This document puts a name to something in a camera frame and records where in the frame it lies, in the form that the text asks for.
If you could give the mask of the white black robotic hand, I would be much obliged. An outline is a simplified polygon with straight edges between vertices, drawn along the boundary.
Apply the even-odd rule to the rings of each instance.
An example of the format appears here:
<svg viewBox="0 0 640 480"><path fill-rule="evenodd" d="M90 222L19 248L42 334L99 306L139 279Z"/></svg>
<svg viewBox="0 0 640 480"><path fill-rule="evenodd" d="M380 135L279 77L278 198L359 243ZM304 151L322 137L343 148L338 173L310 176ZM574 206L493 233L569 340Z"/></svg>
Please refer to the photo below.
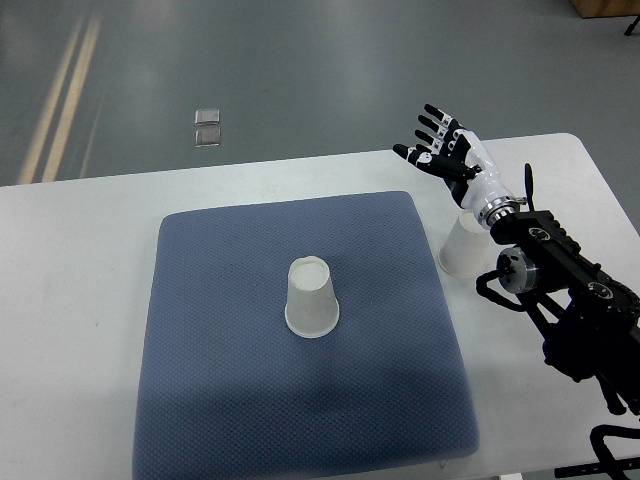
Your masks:
<svg viewBox="0 0 640 480"><path fill-rule="evenodd" d="M473 131L430 104L418 121L423 128L415 131L416 145L396 144L394 153L443 179L454 202L484 229L519 211L516 196L502 184L494 159Z"/></svg>

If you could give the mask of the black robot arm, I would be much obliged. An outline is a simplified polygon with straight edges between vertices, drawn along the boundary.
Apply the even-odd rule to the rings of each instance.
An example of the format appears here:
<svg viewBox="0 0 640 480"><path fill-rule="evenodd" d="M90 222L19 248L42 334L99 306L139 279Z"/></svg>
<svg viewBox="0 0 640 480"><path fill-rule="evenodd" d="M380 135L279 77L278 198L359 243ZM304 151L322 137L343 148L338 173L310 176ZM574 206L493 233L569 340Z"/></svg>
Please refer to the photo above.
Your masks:
<svg viewBox="0 0 640 480"><path fill-rule="evenodd" d="M638 295L584 258L548 210L503 214L490 235L503 250L477 293L530 317L547 365L575 382L596 379L612 414L637 414Z"/></svg>

